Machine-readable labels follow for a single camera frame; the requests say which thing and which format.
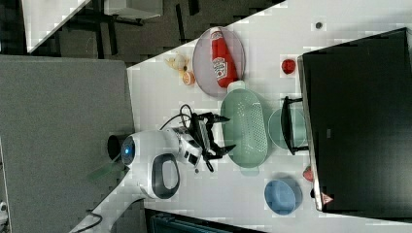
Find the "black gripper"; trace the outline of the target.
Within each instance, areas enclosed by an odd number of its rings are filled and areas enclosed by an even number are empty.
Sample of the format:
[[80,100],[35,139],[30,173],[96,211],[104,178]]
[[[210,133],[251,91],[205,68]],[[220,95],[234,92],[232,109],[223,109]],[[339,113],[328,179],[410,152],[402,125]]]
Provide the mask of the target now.
[[198,145],[202,147],[201,154],[205,160],[221,159],[235,148],[235,145],[214,147],[213,124],[228,121],[229,118],[211,112],[201,115],[193,113],[191,115],[189,132]]

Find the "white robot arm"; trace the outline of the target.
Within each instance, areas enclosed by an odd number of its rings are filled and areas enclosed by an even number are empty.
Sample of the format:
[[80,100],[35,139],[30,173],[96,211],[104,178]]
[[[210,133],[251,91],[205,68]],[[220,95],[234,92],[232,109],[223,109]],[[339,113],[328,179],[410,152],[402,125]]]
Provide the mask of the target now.
[[111,233],[129,206],[142,199],[169,199],[180,186],[179,163],[197,167],[203,161],[210,171],[213,159],[233,150],[214,142],[212,127],[228,118],[213,113],[188,116],[189,125],[141,131],[126,137],[121,162],[128,168],[118,186],[87,212],[69,233]]

